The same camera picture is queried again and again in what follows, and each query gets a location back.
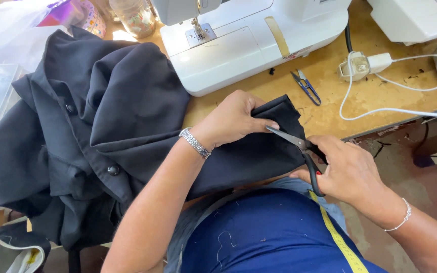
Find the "forearm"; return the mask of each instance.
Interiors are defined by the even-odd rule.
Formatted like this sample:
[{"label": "forearm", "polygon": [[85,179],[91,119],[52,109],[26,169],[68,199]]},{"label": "forearm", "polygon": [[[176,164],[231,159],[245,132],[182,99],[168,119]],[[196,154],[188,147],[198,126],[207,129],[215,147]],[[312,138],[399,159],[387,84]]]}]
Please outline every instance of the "forearm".
[{"label": "forearm", "polygon": [[122,219],[102,272],[141,272],[161,262],[205,159],[183,138],[173,146]]},{"label": "forearm", "polygon": [[[376,198],[353,204],[383,229],[397,227],[406,216],[405,202],[391,189],[379,191]],[[437,221],[415,208],[398,230],[388,232],[406,251],[421,272],[437,272]]]}]

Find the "work table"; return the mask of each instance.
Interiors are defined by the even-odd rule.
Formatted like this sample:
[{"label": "work table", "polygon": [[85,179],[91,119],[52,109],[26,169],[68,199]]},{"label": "work table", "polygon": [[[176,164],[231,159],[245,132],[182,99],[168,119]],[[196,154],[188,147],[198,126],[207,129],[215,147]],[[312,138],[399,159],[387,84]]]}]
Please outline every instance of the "work table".
[{"label": "work table", "polygon": [[[389,41],[370,16],[371,11],[372,8],[366,1],[353,0],[350,5],[349,21],[355,51],[362,51],[366,56],[390,53],[393,59],[434,52],[437,40],[409,47]],[[166,54],[159,32],[162,26],[159,23],[152,36],[138,41],[153,42]],[[119,30],[123,30],[121,24],[108,22],[105,39],[112,39],[113,33]],[[337,67],[346,60],[347,53],[345,38],[341,34],[330,45],[313,51],[307,57],[299,57],[274,67],[274,75],[270,75],[269,70],[263,71],[203,97],[191,97],[183,127],[200,122],[227,95],[237,89],[251,92],[265,101],[287,94],[301,114],[300,123],[304,126],[307,136],[332,134],[341,139],[348,139],[416,118],[410,114],[382,111],[355,121],[344,121],[339,116],[339,109],[349,84],[338,78]],[[315,106],[294,81],[290,71],[296,69],[303,71],[318,92],[322,100],[321,106]],[[427,89],[437,86],[437,71],[432,58],[416,58],[394,63],[381,72],[381,75],[413,88]],[[353,118],[385,107],[434,112],[437,111],[437,90],[412,91],[384,83],[375,75],[368,75],[366,79],[353,82],[349,98],[343,107],[343,116]]]}]

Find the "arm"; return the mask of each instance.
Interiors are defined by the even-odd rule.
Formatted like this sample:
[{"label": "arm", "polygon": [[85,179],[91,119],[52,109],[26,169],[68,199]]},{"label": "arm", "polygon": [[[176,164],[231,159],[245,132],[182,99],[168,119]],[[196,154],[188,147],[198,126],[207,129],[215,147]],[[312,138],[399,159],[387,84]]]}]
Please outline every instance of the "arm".
[{"label": "arm", "polygon": [[[325,153],[328,167],[318,175],[320,190],[350,204],[383,229],[397,227],[407,206],[381,181],[372,155],[332,136],[312,136],[311,142]],[[291,177],[310,182],[309,172],[299,170]],[[415,208],[398,230],[388,232],[406,251],[421,272],[437,272],[437,221]]]},{"label": "arm", "polygon": [[[254,119],[262,100],[237,90],[228,96],[191,134],[206,149],[267,132],[270,120]],[[205,159],[179,139],[124,215],[101,272],[162,272],[165,255],[181,208]]]}]

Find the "white cable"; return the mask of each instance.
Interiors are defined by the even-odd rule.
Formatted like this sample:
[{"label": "white cable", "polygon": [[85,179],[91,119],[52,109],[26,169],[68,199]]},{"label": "white cable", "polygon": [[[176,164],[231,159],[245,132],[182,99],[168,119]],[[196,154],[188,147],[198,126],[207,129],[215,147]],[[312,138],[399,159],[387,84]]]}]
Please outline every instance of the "white cable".
[{"label": "white cable", "polygon": [[[345,94],[345,97],[343,98],[343,102],[340,105],[340,117],[342,119],[344,119],[346,121],[354,121],[354,120],[362,118],[362,117],[364,117],[366,115],[370,115],[372,113],[380,112],[380,111],[396,111],[396,112],[402,112],[402,113],[413,114],[413,115],[418,115],[418,116],[437,117],[437,113],[404,110],[404,109],[398,109],[398,108],[380,108],[380,109],[369,111],[369,112],[367,112],[367,113],[365,113],[363,115],[359,115],[358,117],[355,117],[355,118],[346,118],[346,117],[344,117],[342,115],[343,105],[345,104],[345,101],[347,100],[348,94],[350,93],[350,90],[352,89],[352,82],[353,82],[353,75],[351,73],[351,71],[352,71],[352,64],[350,62],[350,56],[351,56],[352,53],[354,53],[354,52],[350,52],[348,54],[348,60],[347,60],[347,62],[348,62],[348,69],[350,71],[350,84],[348,86],[347,94]],[[402,58],[402,59],[398,59],[398,60],[393,60],[393,62],[398,62],[398,61],[403,61],[403,60],[408,60],[408,59],[414,59],[414,58],[423,58],[423,57],[437,57],[437,54],[430,54],[430,55],[422,55],[422,56]],[[395,83],[395,82],[393,82],[391,80],[388,80],[388,79],[386,79],[384,77],[381,77],[377,73],[375,75],[377,77],[379,77],[380,79],[384,80],[384,81],[390,82],[392,84],[395,84],[395,85],[398,85],[398,86],[401,86],[401,87],[404,87],[404,88],[407,88],[407,89],[410,89],[410,90],[425,92],[425,91],[432,91],[432,90],[436,90],[437,89],[437,87],[431,88],[431,89],[416,89],[416,88],[411,88],[411,87],[408,87],[408,86],[405,86],[405,85],[402,85],[402,84]]]}]

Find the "hand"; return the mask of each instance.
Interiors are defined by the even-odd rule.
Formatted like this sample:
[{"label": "hand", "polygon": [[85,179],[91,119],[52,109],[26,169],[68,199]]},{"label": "hand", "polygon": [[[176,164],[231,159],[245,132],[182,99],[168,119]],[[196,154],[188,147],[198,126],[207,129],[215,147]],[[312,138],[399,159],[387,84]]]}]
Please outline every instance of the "hand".
[{"label": "hand", "polygon": [[190,129],[190,132],[204,148],[212,151],[250,133],[269,133],[266,125],[279,129],[274,121],[251,117],[251,111],[264,103],[252,94],[237,90],[226,97],[202,122]]},{"label": "hand", "polygon": [[[331,135],[313,135],[308,140],[325,153],[329,163],[325,173],[317,175],[322,193],[356,207],[390,191],[381,181],[372,155],[361,147]],[[311,183],[307,170],[295,171],[290,177]]]}]

